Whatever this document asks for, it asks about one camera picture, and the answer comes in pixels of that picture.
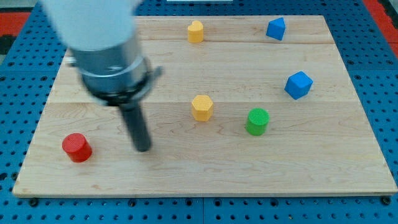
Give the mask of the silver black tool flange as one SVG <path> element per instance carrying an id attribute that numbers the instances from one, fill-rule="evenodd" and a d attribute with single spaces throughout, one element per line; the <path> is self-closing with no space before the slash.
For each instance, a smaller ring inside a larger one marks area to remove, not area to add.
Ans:
<path id="1" fill-rule="evenodd" d="M 152 68 L 136 34 L 113 47 L 70 52 L 86 89 L 108 106 L 135 107 L 163 72 Z"/>

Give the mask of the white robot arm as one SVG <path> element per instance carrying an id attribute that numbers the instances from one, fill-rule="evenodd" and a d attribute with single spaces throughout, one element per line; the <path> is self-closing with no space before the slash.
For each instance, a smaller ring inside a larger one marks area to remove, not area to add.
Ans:
<path id="1" fill-rule="evenodd" d="M 132 13 L 140 1 L 42 0 L 56 33 L 75 59 L 91 96 L 117 106 L 132 143 L 140 152 L 152 141 L 140 101 L 151 91 L 162 67 L 152 68 L 142 53 Z"/>

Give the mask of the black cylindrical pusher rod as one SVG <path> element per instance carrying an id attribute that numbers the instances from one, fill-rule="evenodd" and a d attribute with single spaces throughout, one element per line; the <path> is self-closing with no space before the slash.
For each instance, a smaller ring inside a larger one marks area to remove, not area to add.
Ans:
<path id="1" fill-rule="evenodd" d="M 121 104 L 119 110 L 135 149 L 139 152 L 148 151 L 152 140 L 140 104 Z"/>

